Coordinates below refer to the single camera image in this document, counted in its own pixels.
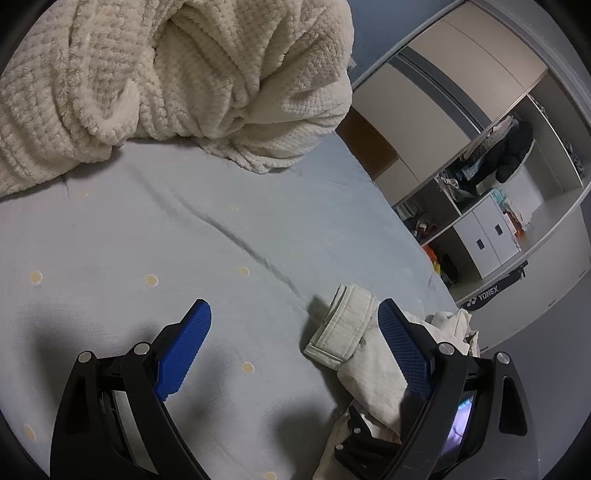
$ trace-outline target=blanket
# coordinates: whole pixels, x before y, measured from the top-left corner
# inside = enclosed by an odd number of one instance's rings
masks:
[[[352,43],[346,0],[58,0],[0,78],[0,196],[132,137],[288,167],[347,113]]]

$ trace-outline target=bed sheet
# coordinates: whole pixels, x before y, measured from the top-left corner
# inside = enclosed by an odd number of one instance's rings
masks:
[[[348,282],[456,310],[336,135],[264,176],[189,141],[127,142],[0,202],[0,410],[47,472],[77,354],[120,355],[203,298],[212,328],[166,401],[181,435],[213,479],[309,479],[349,396],[301,351]]]

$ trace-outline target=bed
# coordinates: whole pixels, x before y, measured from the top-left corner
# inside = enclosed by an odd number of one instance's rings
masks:
[[[263,176],[190,141],[129,141],[0,200],[0,252],[0,410],[45,472],[77,354],[152,341],[197,298],[212,328],[166,406],[213,479],[311,478],[350,397],[301,351],[339,284],[420,317],[457,310],[334,134]]]

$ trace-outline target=textured blanket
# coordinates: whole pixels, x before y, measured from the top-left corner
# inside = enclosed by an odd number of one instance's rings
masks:
[[[352,42],[346,0],[58,0],[0,79],[0,196],[131,137],[288,167],[349,109]]]

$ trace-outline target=blue gripper pad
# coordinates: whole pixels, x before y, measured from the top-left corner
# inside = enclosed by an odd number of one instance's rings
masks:
[[[154,391],[161,401],[178,392],[212,324],[209,304],[198,301],[183,318],[181,328],[158,364]]]
[[[403,324],[408,320],[400,317],[404,317],[404,314],[392,300],[384,300],[379,305],[379,329],[407,381],[408,388],[426,401],[431,395],[431,367]]]

